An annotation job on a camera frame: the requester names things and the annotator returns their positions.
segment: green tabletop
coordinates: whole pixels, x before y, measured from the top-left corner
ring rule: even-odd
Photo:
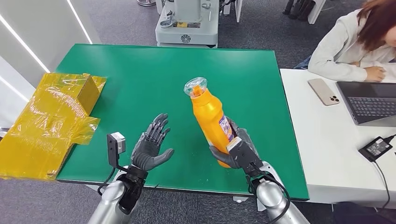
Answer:
[[[248,194],[243,170],[223,168],[212,157],[192,113],[184,84],[205,77],[225,115],[248,130],[260,157],[280,175],[292,198],[309,198],[275,54],[270,50],[158,48],[76,44],[56,72],[107,77],[91,113],[101,118],[89,145],[72,149],[58,180],[102,182],[112,167],[106,134],[120,132],[130,163],[140,134],[159,113],[169,114],[171,132],[161,152],[175,153],[149,172],[146,186]]]

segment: floor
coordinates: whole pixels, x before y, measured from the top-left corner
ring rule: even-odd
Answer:
[[[134,0],[84,0],[98,35],[106,44],[156,45],[155,7]],[[280,68],[292,68],[309,56],[336,19],[363,0],[328,0],[315,25],[282,15],[287,0],[246,0],[240,23],[234,8],[221,17],[219,48],[273,49]],[[0,179],[0,224],[86,223],[100,200],[84,185]],[[311,224],[332,224],[328,204],[296,203]],[[235,203],[230,196],[144,190],[134,213],[135,224],[267,223],[266,212],[256,211],[249,199]]]

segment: transparent bottle cap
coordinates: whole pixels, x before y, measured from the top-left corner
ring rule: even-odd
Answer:
[[[184,92],[191,98],[199,97],[206,91],[207,80],[206,78],[197,77],[184,85]]]

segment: power adapter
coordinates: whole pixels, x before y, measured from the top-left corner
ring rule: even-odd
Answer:
[[[377,137],[376,139],[368,143],[365,147],[359,149],[359,153],[362,154],[370,162],[374,162],[392,148],[392,146],[390,145],[390,141],[392,141],[395,136],[396,135],[392,135],[385,139],[383,139],[382,137]]]

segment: laptop keyboard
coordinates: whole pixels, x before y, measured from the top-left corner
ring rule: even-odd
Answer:
[[[389,117],[396,115],[396,99],[348,97],[358,116]]]

